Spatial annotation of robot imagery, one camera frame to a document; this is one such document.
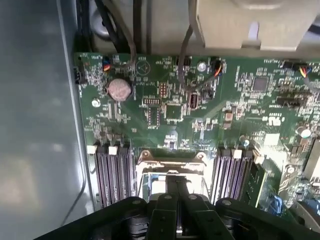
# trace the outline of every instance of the black cable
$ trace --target black cable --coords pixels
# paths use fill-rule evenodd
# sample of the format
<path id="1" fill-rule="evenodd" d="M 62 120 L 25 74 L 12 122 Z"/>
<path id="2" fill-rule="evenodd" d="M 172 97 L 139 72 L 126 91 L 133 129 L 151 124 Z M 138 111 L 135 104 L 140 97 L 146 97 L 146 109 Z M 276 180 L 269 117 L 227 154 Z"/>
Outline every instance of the black cable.
<path id="1" fill-rule="evenodd" d="M 145 48 L 147 54 L 151 54 L 152 52 L 152 1 L 146 1 Z"/>
<path id="2" fill-rule="evenodd" d="M 188 47 L 188 43 L 189 40 L 192 36 L 193 33 L 193 29 L 192 27 L 189 25 L 188 30 L 185 33 L 182 45 L 181 45 L 181 49 L 180 49 L 180 54 L 179 54 L 179 60 L 178 60 L 178 80 L 180 82 L 180 84 L 183 86 L 185 91 L 190 91 L 190 89 L 187 87 L 186 82 L 185 82 L 185 76 L 184 76 L 184 61 L 185 61 L 185 57 L 186 57 L 186 53 L 187 53 L 187 47 Z"/>
<path id="3" fill-rule="evenodd" d="M 91 52 L 89 0 L 77 0 L 77 33 L 75 35 L 75 49 L 77 52 Z"/>
<path id="4" fill-rule="evenodd" d="M 116 34 L 119 38 L 119 42 L 122 46 L 122 52 L 129 54 L 130 53 L 130 47 L 128 45 L 128 41 L 126 39 L 126 36 L 124 35 L 124 32 L 121 30 L 121 27 L 118 25 L 116 21 L 113 21 L 115 25 Z"/>
<path id="5" fill-rule="evenodd" d="M 319 35 L 320 36 L 320 26 L 312 24 L 308 29 L 308 32 Z"/>
<path id="6" fill-rule="evenodd" d="M 141 8 L 142 0 L 133 0 L 133 41 L 138 54 L 142 53 Z"/>
<path id="7" fill-rule="evenodd" d="M 112 24 L 112 21 L 109 17 L 109 14 L 108 14 L 108 11 L 106 10 L 105 5 L 102 3 L 101 0 L 94 0 L 94 1 L 96 4 L 96 8 L 98 9 L 101 15 L 103 25 L 109 33 L 110 40 L 113 43 L 115 50 L 118 53 L 122 53 L 123 49 L 122 49 L 121 43 L 119 41 L 118 35 L 116 34 L 116 31 L 114 29 L 114 26 Z"/>
<path id="8" fill-rule="evenodd" d="M 136 59 L 137 59 L 137 51 L 136 51 L 136 45 L 134 42 L 134 39 L 131 35 L 130 30 L 128 29 L 125 21 L 123 20 L 120 12 L 118 11 L 117 7 L 113 4 L 111 0 L 102 0 L 103 4 L 108 8 L 109 12 L 112 15 L 112 18 L 115 22 L 117 22 L 119 28 L 123 32 L 128 45 L 130 47 L 130 62 L 128 62 L 125 65 L 122 65 L 122 68 L 131 68 L 136 64 Z"/>

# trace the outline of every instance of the cable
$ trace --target cable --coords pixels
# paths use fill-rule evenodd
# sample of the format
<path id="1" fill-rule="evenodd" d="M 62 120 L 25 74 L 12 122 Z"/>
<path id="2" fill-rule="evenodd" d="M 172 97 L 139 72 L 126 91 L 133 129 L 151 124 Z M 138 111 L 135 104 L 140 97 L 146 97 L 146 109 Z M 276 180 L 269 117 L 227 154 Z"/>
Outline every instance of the cable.
<path id="1" fill-rule="evenodd" d="M 141 8 L 142 0 L 133 0 L 133 41 L 138 54 L 142 53 Z"/>
<path id="2" fill-rule="evenodd" d="M 312 86 L 312 84 L 309 80 L 308 73 L 310 73 L 311 70 L 312 70 L 311 67 L 308 69 L 306 69 L 305 67 L 299 67 L 299 71 L 300 71 L 301 75 L 303 76 L 304 84 L 310 89 L 311 92 L 320 93 L 320 89 Z"/>
<path id="3" fill-rule="evenodd" d="M 105 7 L 105 5 L 101 2 L 101 0 L 94 0 L 95 4 L 96 4 L 96 8 L 99 11 L 101 18 L 102 18 L 102 23 L 104 25 L 104 27 L 106 28 L 106 30 L 109 33 L 109 37 L 111 42 L 113 43 L 115 50 L 118 53 L 122 53 L 122 46 L 121 43 L 119 41 L 118 35 L 114 29 L 114 26 L 111 22 L 110 16 L 108 14 L 108 9 Z"/>
<path id="4" fill-rule="evenodd" d="M 186 53 L 187 53 L 187 47 L 188 47 L 188 43 L 189 40 L 192 36 L 193 30 L 192 27 L 189 25 L 188 30 L 185 33 L 182 45 L 181 45 L 181 50 L 180 50 L 180 55 L 179 55 L 179 60 L 178 60 L 178 80 L 180 82 L 180 84 L 183 86 L 183 88 L 186 91 L 190 91 L 190 89 L 188 89 L 186 82 L 185 82 L 185 77 L 184 77 L 184 61 L 185 61 L 185 57 L 186 57 Z"/>
<path id="5" fill-rule="evenodd" d="M 77 49 L 79 52 L 91 52 L 93 48 L 90 41 L 89 0 L 77 0 L 76 11 L 78 15 L 75 46 L 79 48 Z"/>
<path id="6" fill-rule="evenodd" d="M 145 48 L 147 54 L 151 54 L 152 52 L 152 1 L 153 0 L 146 1 Z"/>
<path id="7" fill-rule="evenodd" d="M 126 26 L 126 23 L 124 22 L 120 12 L 116 8 L 116 6 L 111 2 L 111 0 L 102 0 L 102 2 L 109 9 L 114 21 L 117 22 L 118 27 L 123 32 L 130 48 L 130 62 L 121 66 L 121 68 L 128 68 L 134 66 L 136 64 L 137 52 L 136 45 L 131 36 L 130 30 Z"/>
<path id="8" fill-rule="evenodd" d="M 308 32 L 316 34 L 316 35 L 320 35 L 320 26 L 312 24 L 309 27 Z"/>
<path id="9" fill-rule="evenodd" d="M 188 30 L 185 33 L 182 45 L 181 45 L 181 50 L 180 50 L 180 55 L 179 55 L 179 60 L 178 60 L 178 80 L 180 82 L 180 84 L 183 86 L 183 88 L 185 89 L 185 91 L 187 92 L 193 92 L 193 91 L 198 91 L 199 89 L 201 89 L 204 85 L 206 85 L 207 83 L 211 82 L 212 80 L 215 79 L 215 77 L 217 77 L 221 70 L 222 70 L 222 64 L 219 66 L 219 68 L 217 69 L 217 71 L 210 76 L 207 80 L 205 80 L 204 82 L 202 82 L 200 85 L 195 86 L 195 87 L 188 87 L 186 85 L 185 82 L 185 77 L 184 77 L 184 60 L 186 57 L 186 53 L 187 53 L 187 47 L 188 47 L 188 43 L 189 40 L 192 36 L 193 30 L 192 27 L 189 25 Z"/>

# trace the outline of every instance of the wire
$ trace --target wire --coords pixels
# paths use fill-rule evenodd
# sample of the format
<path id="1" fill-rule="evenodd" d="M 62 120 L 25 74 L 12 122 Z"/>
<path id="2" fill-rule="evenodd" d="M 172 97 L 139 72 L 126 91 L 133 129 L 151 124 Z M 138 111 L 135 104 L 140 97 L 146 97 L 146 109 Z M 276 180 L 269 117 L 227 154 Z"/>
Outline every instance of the wire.
<path id="1" fill-rule="evenodd" d="M 303 68 L 300 67 L 300 68 L 299 68 L 299 71 L 300 71 L 302 77 L 304 77 L 304 78 L 307 77 L 307 73 L 306 73 L 306 71 L 305 71 Z"/>
<path id="2" fill-rule="evenodd" d="M 122 53 L 123 49 L 119 40 L 119 37 L 114 29 L 114 26 L 112 24 L 112 21 L 110 19 L 110 16 L 108 14 L 108 9 L 106 8 L 106 6 L 101 2 L 101 0 L 94 0 L 95 4 L 96 4 L 96 8 L 99 11 L 101 18 L 102 18 L 102 23 L 104 25 L 104 27 L 106 28 L 106 30 L 109 33 L 109 37 L 111 42 L 113 43 L 115 50 L 118 53 Z"/>
<path id="3" fill-rule="evenodd" d="M 137 51 L 136 51 L 136 45 L 131 36 L 130 30 L 126 26 L 126 23 L 124 22 L 120 12 L 116 8 L 116 6 L 111 2 L 111 0 L 102 0 L 102 3 L 109 9 L 114 21 L 117 22 L 118 27 L 123 32 L 130 48 L 130 62 L 128 64 L 121 66 L 121 68 L 128 68 L 128 67 L 134 66 L 136 64 Z"/>
<path id="4" fill-rule="evenodd" d="M 183 86 L 183 88 L 186 91 L 189 91 L 186 82 L 185 82 L 185 77 L 184 77 L 184 61 L 187 53 L 187 47 L 189 40 L 192 36 L 193 30 L 192 27 L 189 25 L 188 30 L 185 33 L 182 45 L 181 45 L 181 50 L 180 50 L 180 55 L 179 55 L 179 60 L 178 60 L 178 80 L 180 84 Z"/>
<path id="5" fill-rule="evenodd" d="M 306 69 L 305 67 L 299 67 L 299 71 L 300 71 L 301 75 L 303 76 L 304 84 L 310 89 L 311 92 L 320 93 L 320 89 L 317 87 L 314 87 L 309 80 L 308 73 L 310 73 L 311 70 L 312 70 L 311 67 L 308 69 Z"/>
<path id="6" fill-rule="evenodd" d="M 184 36 L 184 39 L 183 39 L 183 42 L 181 45 L 179 59 L 178 59 L 178 69 L 177 69 L 178 80 L 179 80 L 180 84 L 183 86 L 183 88 L 185 89 L 185 91 L 187 91 L 187 92 L 198 91 L 204 85 L 213 81 L 215 79 L 215 77 L 217 77 L 222 70 L 222 64 L 221 64 L 219 66 L 218 70 L 214 73 L 214 75 L 210 76 L 207 80 L 202 82 L 200 85 L 194 86 L 194 87 L 188 87 L 186 85 L 185 77 L 184 77 L 184 61 L 185 61 L 185 57 L 186 57 L 186 53 L 187 53 L 188 43 L 189 43 L 189 40 L 192 36 L 192 33 L 193 33 L 192 27 L 189 25 L 188 30 L 185 33 L 185 36 Z"/>
<path id="7" fill-rule="evenodd" d="M 142 51 L 141 8 L 142 0 L 133 0 L 133 41 L 138 54 Z"/>
<path id="8" fill-rule="evenodd" d="M 308 29 L 308 32 L 316 34 L 316 35 L 320 35 L 320 26 L 312 24 L 310 26 L 310 28 Z"/>
<path id="9" fill-rule="evenodd" d="M 219 75 L 219 73 L 221 72 L 222 69 L 222 63 L 220 64 L 218 70 L 214 73 L 214 76 L 217 77 Z"/>
<path id="10" fill-rule="evenodd" d="M 147 54 L 151 54 L 152 52 L 152 1 L 153 0 L 146 1 L 145 48 Z"/>

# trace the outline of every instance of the integrated circuit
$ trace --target integrated circuit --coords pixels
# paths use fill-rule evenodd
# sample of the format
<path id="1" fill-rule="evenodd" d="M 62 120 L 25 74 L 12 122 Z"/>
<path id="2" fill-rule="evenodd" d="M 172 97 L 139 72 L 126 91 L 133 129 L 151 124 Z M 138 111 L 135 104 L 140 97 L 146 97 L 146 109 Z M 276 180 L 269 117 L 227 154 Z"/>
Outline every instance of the integrated circuit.
<path id="1" fill-rule="evenodd" d="M 159 99 L 159 98 L 144 98 L 143 104 L 145 104 L 145 105 L 160 105 L 161 99 Z"/>
<path id="2" fill-rule="evenodd" d="M 159 108 L 155 106 L 148 107 L 147 118 L 148 118 L 149 126 L 159 126 L 160 125 Z"/>
<path id="3" fill-rule="evenodd" d="M 166 106 L 166 119 L 169 121 L 181 121 L 182 113 L 180 105 Z"/>
<path id="4" fill-rule="evenodd" d="M 257 76 L 254 79 L 253 88 L 254 92 L 265 92 L 268 85 L 268 78 L 263 76 Z"/>

